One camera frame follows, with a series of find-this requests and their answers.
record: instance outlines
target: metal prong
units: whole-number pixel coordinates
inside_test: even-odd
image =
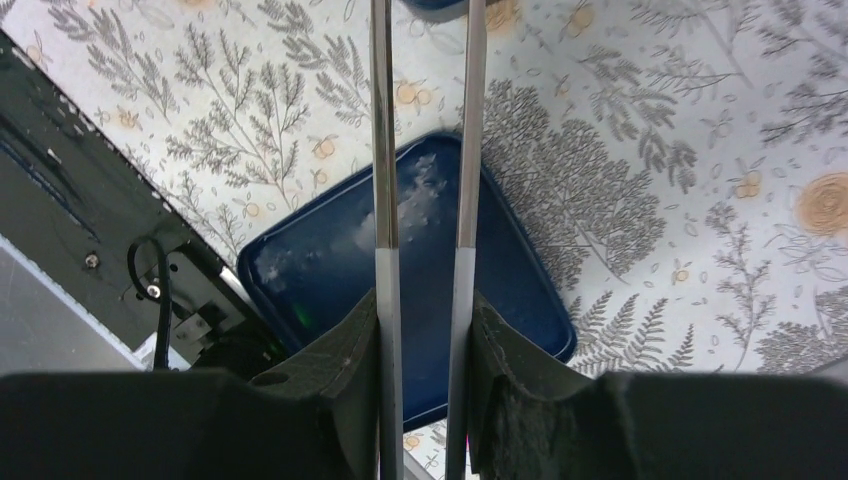
[[[380,478],[403,478],[397,180],[392,103],[391,0],[371,0],[371,120],[377,317],[380,321]]]
[[[474,302],[477,253],[477,207],[483,106],[486,90],[486,0],[468,2],[468,47],[465,57],[465,118],[462,130],[456,261],[453,278],[450,374],[448,384],[447,480],[465,478],[468,414],[468,341]]]

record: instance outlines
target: tablecloth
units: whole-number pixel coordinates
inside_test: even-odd
[[[226,259],[371,161],[365,0],[0,0]],[[570,365],[805,372],[848,351],[848,5],[502,0],[484,161],[579,334]],[[460,122],[465,20],[393,16],[398,144]],[[407,434],[438,478],[444,425]]]

